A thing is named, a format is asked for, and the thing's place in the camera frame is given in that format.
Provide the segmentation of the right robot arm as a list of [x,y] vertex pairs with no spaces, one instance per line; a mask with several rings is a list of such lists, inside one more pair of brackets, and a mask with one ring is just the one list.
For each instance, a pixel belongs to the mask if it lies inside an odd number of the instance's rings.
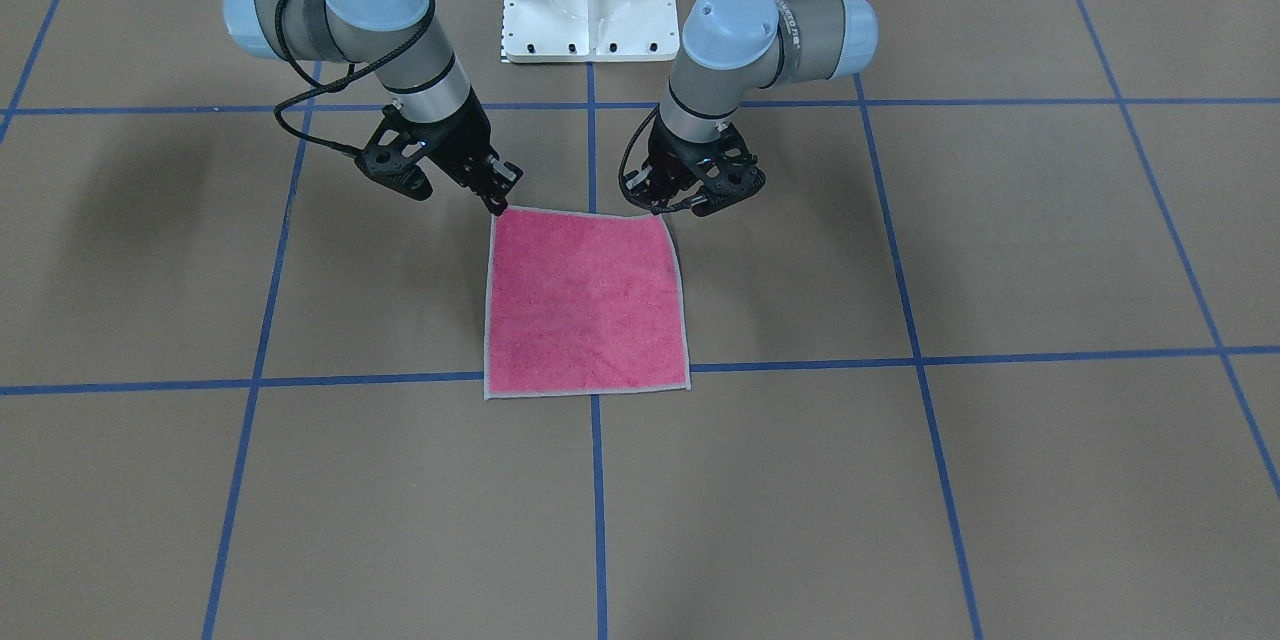
[[[351,157],[365,178],[415,201],[433,193],[420,165],[428,160],[492,215],[507,210],[522,172],[493,148],[492,125],[436,0],[223,0],[221,12],[230,38],[250,55],[278,58],[298,76],[307,61],[346,67],[343,78],[308,79],[308,90],[276,104],[275,120],[289,134]],[[367,142],[323,140],[287,120],[289,108],[365,78],[378,79],[389,97]]]

